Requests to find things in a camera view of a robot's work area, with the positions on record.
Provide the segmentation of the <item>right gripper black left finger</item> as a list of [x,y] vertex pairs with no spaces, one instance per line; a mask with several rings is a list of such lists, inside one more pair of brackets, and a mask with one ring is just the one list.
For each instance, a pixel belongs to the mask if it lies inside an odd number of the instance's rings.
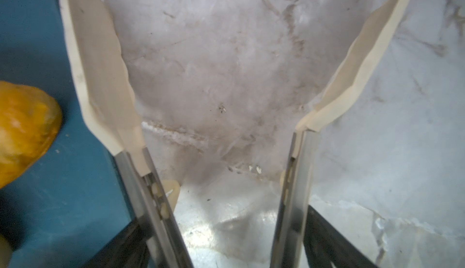
[[144,231],[134,219],[82,268],[147,268],[149,258]]

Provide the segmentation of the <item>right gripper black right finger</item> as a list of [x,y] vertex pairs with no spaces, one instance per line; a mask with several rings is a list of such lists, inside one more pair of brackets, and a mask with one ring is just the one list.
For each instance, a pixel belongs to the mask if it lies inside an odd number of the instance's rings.
[[308,206],[303,246],[311,268],[377,267],[312,206]]

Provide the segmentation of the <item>metal tongs cream tips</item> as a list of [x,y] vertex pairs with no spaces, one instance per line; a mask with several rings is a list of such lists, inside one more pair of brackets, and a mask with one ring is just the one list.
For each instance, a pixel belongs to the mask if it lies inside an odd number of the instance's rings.
[[[283,176],[271,267],[295,268],[305,252],[313,150],[318,133],[357,101],[387,50],[410,0],[387,0],[366,20],[312,111],[295,127]],[[146,240],[163,268],[193,264],[142,134],[113,20],[101,0],[59,0],[65,44],[82,117],[115,159]]]

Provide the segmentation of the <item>pale crackled round bread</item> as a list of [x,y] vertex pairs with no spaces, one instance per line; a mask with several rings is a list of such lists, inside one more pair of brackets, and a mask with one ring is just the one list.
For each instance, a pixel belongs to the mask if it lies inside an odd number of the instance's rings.
[[13,249],[3,235],[0,235],[0,268],[8,268]]

